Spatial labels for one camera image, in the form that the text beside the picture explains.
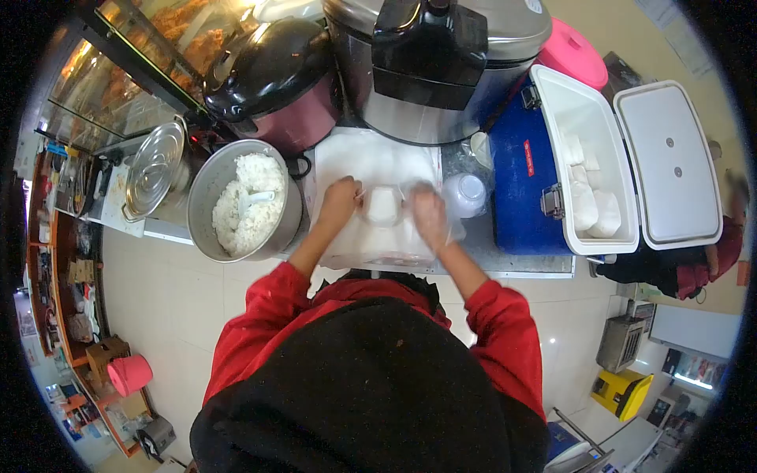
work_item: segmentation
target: maroon rice cooker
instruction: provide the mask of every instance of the maroon rice cooker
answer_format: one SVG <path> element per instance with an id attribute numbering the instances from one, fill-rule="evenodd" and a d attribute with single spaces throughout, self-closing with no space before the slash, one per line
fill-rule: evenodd
<path id="1" fill-rule="evenodd" d="M 340 112 L 329 34 L 287 17 L 229 43 L 203 84 L 207 109 L 239 138 L 269 142 L 285 157 L 325 138 Z"/>

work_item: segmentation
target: black rice cooker lid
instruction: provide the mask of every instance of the black rice cooker lid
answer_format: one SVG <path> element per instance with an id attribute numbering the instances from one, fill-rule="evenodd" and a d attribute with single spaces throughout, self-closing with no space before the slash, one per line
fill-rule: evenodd
<path id="1" fill-rule="evenodd" d="M 323 0 L 323 12 L 368 37 L 385 0 Z M 521 61 L 539 54 L 552 34 L 552 17 L 540 0 L 458 0 L 486 17 L 488 61 Z"/>
<path id="2" fill-rule="evenodd" d="M 228 122 L 270 114 L 297 100 L 331 65 L 329 34 L 318 23 L 292 17 L 262 23 L 213 61 L 205 105 Z"/>

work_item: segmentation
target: red label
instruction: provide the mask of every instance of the red label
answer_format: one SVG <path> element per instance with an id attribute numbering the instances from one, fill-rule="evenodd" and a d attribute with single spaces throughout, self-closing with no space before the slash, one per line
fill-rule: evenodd
<path id="1" fill-rule="evenodd" d="M 534 160 L 531 159 L 531 143 L 528 140 L 523 142 L 523 149 L 525 150 L 525 165 L 528 168 L 528 177 L 534 175 Z"/>

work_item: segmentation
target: tiled floor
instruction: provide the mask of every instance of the tiled floor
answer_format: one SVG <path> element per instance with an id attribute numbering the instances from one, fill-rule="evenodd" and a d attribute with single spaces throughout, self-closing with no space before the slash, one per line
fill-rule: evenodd
<path id="1" fill-rule="evenodd" d="M 148 385 L 154 408 L 174 426 L 178 439 L 168 454 L 192 457 L 188 434 L 201 407 L 213 348 L 224 323 L 245 308 L 245 290 L 278 260 L 216 264 L 194 247 L 156 238 L 134 238 L 105 229 L 104 284 L 111 332 L 147 358 L 154 378 Z M 311 291 L 343 272 L 318 268 Z M 448 276 L 432 276 L 464 343 L 475 336 L 465 322 L 463 300 Z M 619 314 L 615 283 L 592 279 L 579 259 L 570 280 L 502 279 L 531 305 L 542 343 L 544 408 L 563 412 L 591 407 L 589 390 L 599 367 L 594 357 L 607 316 Z"/>

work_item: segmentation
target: white rice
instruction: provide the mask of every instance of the white rice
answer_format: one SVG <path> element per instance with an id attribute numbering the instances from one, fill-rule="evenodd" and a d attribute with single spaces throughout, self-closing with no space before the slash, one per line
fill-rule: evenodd
<path id="1" fill-rule="evenodd" d="M 253 153 L 235 159 L 237 179 L 221 193 L 213 208 L 218 242 L 231 257 L 243 257 L 257 248 L 276 227 L 284 207 L 284 175 L 275 158 Z M 241 192 L 274 191 L 271 202 L 256 202 L 240 216 Z"/>

